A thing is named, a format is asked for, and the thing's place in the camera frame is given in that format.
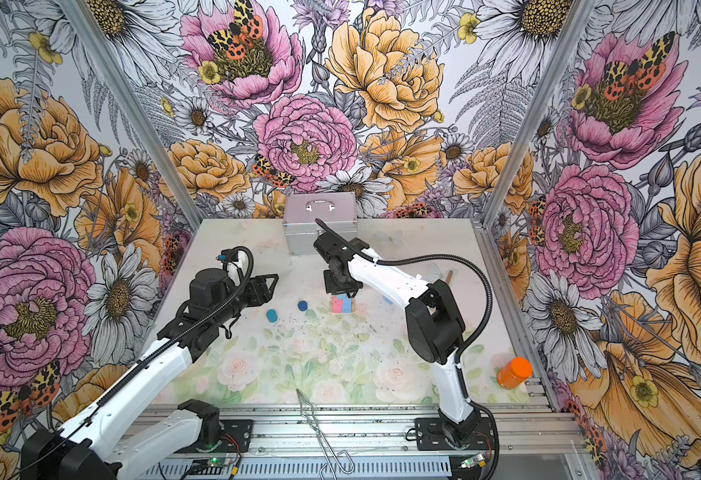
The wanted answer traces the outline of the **pink rectangular block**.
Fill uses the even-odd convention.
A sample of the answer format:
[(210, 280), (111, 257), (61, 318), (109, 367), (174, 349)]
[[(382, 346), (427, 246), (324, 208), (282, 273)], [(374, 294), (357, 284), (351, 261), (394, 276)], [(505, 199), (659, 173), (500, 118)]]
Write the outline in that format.
[(340, 296), (332, 297), (332, 312), (336, 314), (344, 312), (344, 300)]

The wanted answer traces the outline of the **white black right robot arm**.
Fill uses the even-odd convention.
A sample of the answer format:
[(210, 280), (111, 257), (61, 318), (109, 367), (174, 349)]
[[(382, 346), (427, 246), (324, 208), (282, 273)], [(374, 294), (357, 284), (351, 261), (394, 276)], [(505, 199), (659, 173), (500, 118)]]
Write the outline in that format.
[[(454, 254), (427, 254), (400, 260), (382, 259), (366, 242), (347, 240), (326, 222), (316, 219), (320, 235), (314, 249), (328, 264), (326, 293), (354, 298), (365, 286), (403, 310), (407, 338), (414, 353), (431, 366), (438, 391), (438, 415), (443, 436), (453, 449), (464, 449), (488, 428), (487, 446), (499, 452), (496, 421), (491, 411), (473, 401), (465, 383), (462, 356), (484, 332), (493, 310), (490, 281), (473, 262)], [(484, 308), (478, 326), (465, 336), (465, 321), (450, 286), (428, 282), (401, 268), (428, 261), (448, 261), (472, 271), (484, 289)]]

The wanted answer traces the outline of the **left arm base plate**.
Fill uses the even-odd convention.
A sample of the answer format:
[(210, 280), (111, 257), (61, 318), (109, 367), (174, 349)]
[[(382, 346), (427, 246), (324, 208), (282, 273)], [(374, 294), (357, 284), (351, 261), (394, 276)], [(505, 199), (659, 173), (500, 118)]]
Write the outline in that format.
[(252, 442), (254, 422), (245, 419), (220, 420), (220, 439), (214, 452), (216, 453), (248, 453)]

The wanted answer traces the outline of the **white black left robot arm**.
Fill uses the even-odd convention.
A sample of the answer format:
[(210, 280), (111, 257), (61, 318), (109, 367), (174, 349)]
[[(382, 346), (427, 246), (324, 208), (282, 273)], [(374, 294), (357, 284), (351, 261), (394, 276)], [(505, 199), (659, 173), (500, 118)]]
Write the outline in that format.
[(156, 396), (218, 337), (232, 338), (232, 324), (244, 309), (274, 297), (278, 276), (255, 276), (254, 254), (246, 246), (218, 258), (222, 265), (196, 274), (176, 317), (114, 385), (57, 430), (36, 432), (24, 442), (16, 478), (136, 479), (176, 452), (208, 453), (230, 443), (220, 410), (200, 400), (184, 401), (170, 416), (124, 438)]

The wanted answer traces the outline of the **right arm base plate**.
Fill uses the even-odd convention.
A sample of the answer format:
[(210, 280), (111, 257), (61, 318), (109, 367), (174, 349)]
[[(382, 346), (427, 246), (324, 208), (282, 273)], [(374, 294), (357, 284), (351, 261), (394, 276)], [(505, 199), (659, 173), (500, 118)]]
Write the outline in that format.
[(449, 439), (444, 429), (444, 420), (439, 417), (420, 417), (405, 434), (405, 440), (414, 442), (418, 451), (482, 451), (497, 449), (496, 435), (487, 418), (478, 420), (472, 432)]

